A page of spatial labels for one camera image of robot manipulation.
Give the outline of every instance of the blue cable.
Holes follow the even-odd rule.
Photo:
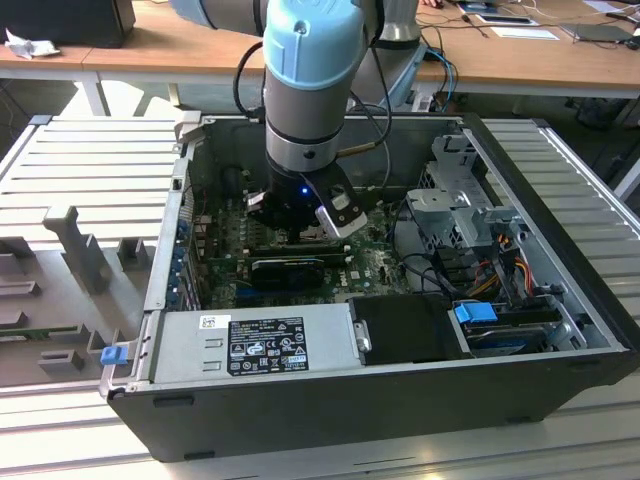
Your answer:
[[[451,70],[451,63],[449,63],[449,61],[446,58],[444,58],[435,50],[429,49],[427,51],[442,62],[442,64],[447,68],[447,74],[449,75],[449,94],[447,95],[447,101],[442,106],[442,111],[444,112],[447,110],[447,107],[449,106],[449,102],[451,101],[451,97],[453,96],[454,79],[453,79],[453,71]]]

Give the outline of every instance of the motherboard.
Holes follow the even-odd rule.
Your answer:
[[[409,292],[388,242],[393,222],[388,208],[371,211],[368,226],[345,241],[330,240],[320,227],[310,227],[295,244],[285,231],[272,230],[249,217],[242,201],[226,200],[210,213],[197,225],[200,264],[209,287],[208,308],[342,303],[356,296]],[[253,283],[259,268],[267,277],[280,277],[290,275],[287,268],[300,268],[300,264],[317,267],[315,273],[321,278],[309,283],[302,275],[294,277],[298,281],[293,285],[275,288]]]

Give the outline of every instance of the blue latch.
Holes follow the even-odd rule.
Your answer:
[[[127,347],[105,347],[102,349],[100,363],[106,365],[126,365],[127,364]]]
[[[454,312],[460,323],[496,322],[498,317],[490,303],[470,302],[463,303],[455,308]]]

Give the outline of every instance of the floor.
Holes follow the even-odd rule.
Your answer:
[[[71,82],[10,80],[3,85],[16,102],[0,92],[0,158],[10,148],[12,137],[17,138],[32,115],[89,113],[83,92]],[[168,90],[162,84],[105,82],[105,92],[113,115],[168,116],[177,112],[169,104]],[[206,113],[236,112],[231,86],[181,85],[180,97],[185,109]],[[246,105],[256,104],[259,92],[247,87],[241,89],[241,97]],[[463,95],[460,100],[461,111],[474,111],[483,117],[514,118],[512,109],[518,98],[474,94]],[[596,173],[615,186],[625,171],[640,158],[640,145],[636,145],[634,151],[629,151],[640,138],[640,105],[636,104],[628,116],[628,107],[623,110],[610,130],[598,131],[576,121],[580,101],[576,99],[574,106],[567,106],[567,99],[563,97],[525,97],[520,99],[518,113],[524,118],[548,121]],[[625,116],[624,126],[619,125],[620,119]],[[632,196],[629,204],[634,210],[640,211],[640,193]]]

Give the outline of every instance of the cable connector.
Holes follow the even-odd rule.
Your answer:
[[[260,106],[256,108],[250,108],[247,113],[247,118],[249,118],[250,120],[258,120],[258,122],[263,125],[266,122],[267,109],[265,107]]]

